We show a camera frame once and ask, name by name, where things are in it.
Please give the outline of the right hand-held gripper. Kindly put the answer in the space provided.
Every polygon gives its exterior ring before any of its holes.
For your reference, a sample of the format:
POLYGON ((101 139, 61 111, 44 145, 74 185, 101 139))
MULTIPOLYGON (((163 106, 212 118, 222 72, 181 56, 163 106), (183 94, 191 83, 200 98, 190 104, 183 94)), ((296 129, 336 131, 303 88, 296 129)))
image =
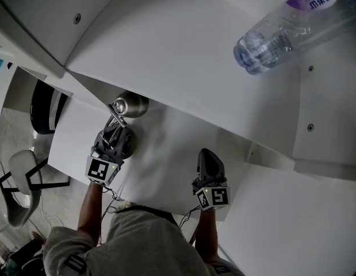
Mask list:
POLYGON ((197 173, 198 178, 192 182, 192 188, 201 210, 216 210, 228 206, 230 188, 227 186, 224 164, 220 158, 211 150, 203 148, 198 154, 197 173))

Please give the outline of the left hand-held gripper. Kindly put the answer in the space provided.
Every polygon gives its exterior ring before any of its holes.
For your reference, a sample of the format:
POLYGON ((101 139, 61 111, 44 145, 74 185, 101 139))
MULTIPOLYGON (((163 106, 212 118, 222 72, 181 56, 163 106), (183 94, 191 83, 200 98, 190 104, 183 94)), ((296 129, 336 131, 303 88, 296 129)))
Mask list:
POLYGON ((108 150, 109 145, 104 140, 103 131, 98 132, 94 147, 87 157, 85 176, 92 183, 110 186, 121 166, 124 164, 124 144, 126 133, 120 132, 114 142, 114 151, 108 150))

